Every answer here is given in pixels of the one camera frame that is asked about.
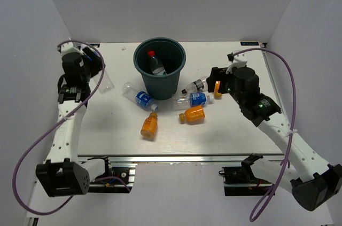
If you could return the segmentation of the red cap clear bottle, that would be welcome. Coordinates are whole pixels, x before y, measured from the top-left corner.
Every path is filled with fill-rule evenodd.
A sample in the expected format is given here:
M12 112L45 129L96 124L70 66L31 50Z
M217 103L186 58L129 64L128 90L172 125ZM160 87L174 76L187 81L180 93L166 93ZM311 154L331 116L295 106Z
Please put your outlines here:
M166 70L161 62L161 60L156 56L153 50L148 51L147 55L149 56L149 65L153 75L166 75Z

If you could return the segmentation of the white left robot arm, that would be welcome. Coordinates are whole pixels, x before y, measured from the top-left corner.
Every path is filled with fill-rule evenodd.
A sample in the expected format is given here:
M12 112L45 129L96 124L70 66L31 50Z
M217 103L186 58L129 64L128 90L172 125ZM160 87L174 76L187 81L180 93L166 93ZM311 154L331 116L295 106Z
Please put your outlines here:
M79 162L77 149L81 124L91 94L90 79L102 69L101 59L87 46L65 43L59 48L63 76L58 83L58 118L52 147L45 162L36 166L36 176L49 197L86 194L90 183L112 179L113 169L105 157Z

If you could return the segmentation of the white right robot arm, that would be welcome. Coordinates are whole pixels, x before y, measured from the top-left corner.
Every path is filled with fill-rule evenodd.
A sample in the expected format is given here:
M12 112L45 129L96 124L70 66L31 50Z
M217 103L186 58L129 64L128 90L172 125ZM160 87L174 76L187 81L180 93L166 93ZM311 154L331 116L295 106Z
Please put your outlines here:
M276 102L261 93L259 77L249 67L211 69L206 80L213 92L228 93L239 105L244 117L266 134L282 152L289 152L293 170L286 170L280 186L292 193L297 203L308 211L336 195L341 188L341 165L331 165L319 156L296 132Z

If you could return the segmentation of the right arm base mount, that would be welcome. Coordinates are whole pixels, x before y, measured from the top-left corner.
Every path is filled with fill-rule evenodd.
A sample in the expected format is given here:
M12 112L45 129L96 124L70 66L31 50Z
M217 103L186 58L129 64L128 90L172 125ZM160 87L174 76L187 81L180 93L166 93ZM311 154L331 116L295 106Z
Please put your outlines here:
M219 171L219 175L223 177L226 197L263 196L270 191L272 184L256 178L251 170L251 166L261 158L263 156L260 154L251 154L240 166L223 167Z

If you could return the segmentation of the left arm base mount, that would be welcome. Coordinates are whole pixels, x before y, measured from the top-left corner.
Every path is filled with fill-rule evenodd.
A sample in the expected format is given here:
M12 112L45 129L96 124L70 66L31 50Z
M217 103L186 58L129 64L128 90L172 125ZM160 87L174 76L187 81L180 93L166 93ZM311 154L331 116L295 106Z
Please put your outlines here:
M129 193L135 180L136 164L117 162L111 157L81 157L80 164L84 165L93 159L105 161L105 173L96 177L89 185L89 193Z

